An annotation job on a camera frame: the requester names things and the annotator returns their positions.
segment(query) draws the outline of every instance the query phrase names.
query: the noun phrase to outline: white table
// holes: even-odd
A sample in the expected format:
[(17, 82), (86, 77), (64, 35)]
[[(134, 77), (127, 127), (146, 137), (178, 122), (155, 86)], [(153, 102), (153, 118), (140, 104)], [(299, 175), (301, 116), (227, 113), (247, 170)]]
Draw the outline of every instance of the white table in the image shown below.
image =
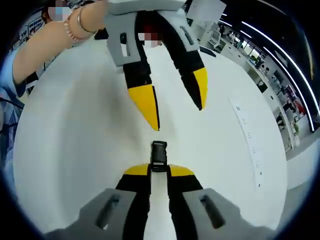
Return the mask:
[[(66, 50), (42, 75), (22, 112), (14, 145), (14, 178), (27, 215), (44, 233), (68, 226), (84, 204), (114, 188), (127, 168), (149, 162), (150, 143), (163, 140), (168, 163), (193, 170), (204, 188), (237, 205), (252, 225), (275, 229), (286, 197), (286, 155), (274, 116), (254, 82), (231, 60), (201, 53), (209, 81), (206, 108), (198, 111), (165, 48), (148, 48), (146, 55), (160, 132), (130, 100), (103, 40)], [(243, 106), (251, 122), (262, 157), (260, 188), (230, 99)], [(165, 191), (165, 180), (157, 184)], [(172, 239), (168, 201), (152, 200), (161, 195), (160, 188), (152, 188), (151, 209), (163, 209), (166, 217), (150, 217), (147, 225), (170, 226), (162, 234)], [(163, 236), (153, 233), (152, 239)]]

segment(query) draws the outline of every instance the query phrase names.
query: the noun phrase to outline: ceiling light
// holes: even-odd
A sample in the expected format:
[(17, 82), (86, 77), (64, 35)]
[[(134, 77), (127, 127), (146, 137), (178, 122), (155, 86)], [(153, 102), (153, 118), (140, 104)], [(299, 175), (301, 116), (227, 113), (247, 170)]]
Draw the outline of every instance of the ceiling light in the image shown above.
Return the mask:
[(248, 36), (249, 38), (252, 39), (252, 36), (250, 36), (249, 34), (245, 33), (244, 31), (240, 30), (240, 32), (242, 32), (244, 35)]
[(314, 123), (312, 122), (312, 119), (311, 119), (311, 115), (310, 115), (310, 112), (309, 112), (309, 108), (308, 108), (308, 105), (306, 103), (306, 100), (304, 98), (304, 96), (302, 95), (298, 85), (296, 84), (294, 78), (290, 75), (290, 73), (288, 72), (288, 70), (285, 68), (285, 66), (280, 62), (280, 60), (278, 58), (276, 58), (275, 55), (273, 55), (266, 47), (263, 47), (277, 62), (278, 64), (283, 68), (283, 70), (286, 72), (286, 74), (288, 74), (289, 78), (291, 79), (291, 81), (293, 82), (295, 88), (298, 90), (301, 98), (302, 98), (302, 101), (303, 101), (303, 104), (305, 106), (305, 109), (306, 109), (306, 112), (308, 114), (308, 117), (309, 117), (309, 121), (310, 121), (310, 124), (311, 124), (311, 129), (312, 131), (314, 132), (315, 131), (315, 127), (314, 127)]
[(302, 79), (304, 80), (306, 86), (308, 87), (310, 93), (311, 93), (311, 96), (312, 96), (312, 99), (314, 101), (314, 104), (315, 104), (315, 107), (316, 107), (316, 110), (320, 116), (320, 109), (319, 109), (319, 106), (318, 106), (318, 101), (316, 99), (316, 96), (314, 94), (314, 92), (312, 91), (311, 89), (311, 86), (306, 78), (306, 76), (303, 74), (303, 72), (301, 71), (301, 69), (299, 68), (299, 66), (295, 63), (295, 61), (292, 59), (292, 57), (289, 56), (289, 54), (283, 50), (276, 42), (274, 42), (270, 37), (268, 37), (267, 35), (265, 35), (263, 32), (259, 31), (258, 29), (256, 29), (255, 27), (249, 25), (248, 23), (242, 21), (242, 23), (246, 26), (248, 26), (249, 28), (255, 30), (256, 32), (260, 33), (262, 36), (264, 36), (266, 39), (268, 39), (271, 43), (273, 43), (278, 49), (281, 50), (281, 52), (283, 52), (283, 54), (290, 60), (290, 62), (293, 64), (293, 66), (297, 69), (297, 71), (299, 72), (299, 74), (301, 75)]
[(225, 25), (228, 25), (228, 26), (232, 27), (232, 25), (231, 25), (231, 24), (229, 24), (229, 23), (227, 23), (227, 22), (225, 22), (225, 21), (219, 20), (219, 22), (222, 22), (223, 24), (225, 24)]

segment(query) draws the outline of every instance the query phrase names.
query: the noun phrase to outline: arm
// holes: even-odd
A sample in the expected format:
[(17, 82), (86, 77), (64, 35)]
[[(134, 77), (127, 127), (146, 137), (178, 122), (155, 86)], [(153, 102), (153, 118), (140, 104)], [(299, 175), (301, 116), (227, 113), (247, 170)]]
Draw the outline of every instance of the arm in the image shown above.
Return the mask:
[[(69, 28), (77, 38), (86, 38), (90, 34), (78, 25), (78, 14), (81, 8), (73, 11), (69, 20)], [(107, 13), (107, 1), (102, 0), (88, 4), (81, 12), (81, 25), (90, 32), (104, 28), (103, 18)], [(37, 31), (26, 44), (21, 47), (13, 61), (12, 74), (14, 83), (21, 84), (26, 77), (35, 72), (43, 63), (70, 48), (72, 39), (67, 35), (64, 22), (51, 21)]]

